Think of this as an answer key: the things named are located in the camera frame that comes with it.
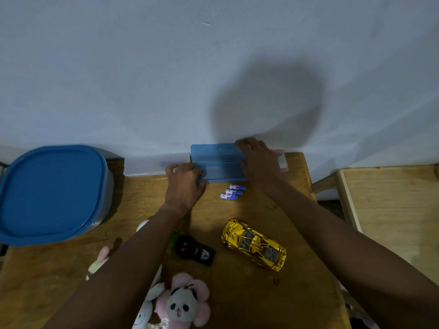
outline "person's right arm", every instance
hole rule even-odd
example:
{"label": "person's right arm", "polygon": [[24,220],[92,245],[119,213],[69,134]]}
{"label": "person's right arm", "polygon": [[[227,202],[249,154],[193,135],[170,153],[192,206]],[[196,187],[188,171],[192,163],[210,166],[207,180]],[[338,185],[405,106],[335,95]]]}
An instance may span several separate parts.
{"label": "person's right arm", "polygon": [[439,326],[439,287],[412,265],[284,181],[262,141],[236,142],[244,175],[279,205],[315,254],[380,328]]}

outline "white logo on remote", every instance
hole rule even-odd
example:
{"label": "white logo on remote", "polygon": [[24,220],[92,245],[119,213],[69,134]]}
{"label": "white logo on remote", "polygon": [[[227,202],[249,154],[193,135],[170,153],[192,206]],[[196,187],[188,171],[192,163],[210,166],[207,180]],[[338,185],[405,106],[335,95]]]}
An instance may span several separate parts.
{"label": "white logo on remote", "polygon": [[201,260],[207,260],[209,258],[209,252],[203,249],[203,252],[201,253]]}

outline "car windshield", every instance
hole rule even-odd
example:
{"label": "car windshield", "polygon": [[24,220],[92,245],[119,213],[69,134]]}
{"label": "car windshield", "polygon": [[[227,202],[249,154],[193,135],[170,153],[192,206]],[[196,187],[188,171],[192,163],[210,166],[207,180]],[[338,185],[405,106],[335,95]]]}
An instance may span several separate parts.
{"label": "car windshield", "polygon": [[251,233],[249,230],[245,230],[245,232],[242,234],[239,248],[250,250],[250,245],[252,244],[254,237],[255,235],[253,233]]}
{"label": "car windshield", "polygon": [[271,247],[271,246],[268,246],[268,249],[267,249],[267,251],[265,252],[265,256],[264,256],[264,257],[265,257],[268,261],[276,262],[277,254],[279,254],[279,251],[277,251],[276,249],[274,249],[274,248]]}

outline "panda plush toy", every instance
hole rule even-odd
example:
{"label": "panda plush toy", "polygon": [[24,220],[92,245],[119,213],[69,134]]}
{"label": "panda plush toy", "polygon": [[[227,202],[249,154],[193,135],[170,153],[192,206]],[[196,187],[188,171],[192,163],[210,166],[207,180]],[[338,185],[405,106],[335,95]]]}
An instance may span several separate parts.
{"label": "panda plush toy", "polygon": [[181,272],[172,278],[171,290],[158,297],[155,312],[162,320],[168,319],[169,329],[189,329],[191,323],[200,327],[210,317],[208,297],[205,282]]}

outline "gold toy car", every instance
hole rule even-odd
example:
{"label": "gold toy car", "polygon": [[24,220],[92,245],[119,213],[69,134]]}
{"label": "gold toy car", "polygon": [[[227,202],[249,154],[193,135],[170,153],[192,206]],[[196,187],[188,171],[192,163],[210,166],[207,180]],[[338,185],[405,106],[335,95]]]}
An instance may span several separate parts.
{"label": "gold toy car", "polygon": [[229,248],[237,250],[258,265],[268,265],[275,271],[282,269],[287,251],[276,241],[251,229],[239,219],[231,219],[222,230],[221,241]]}

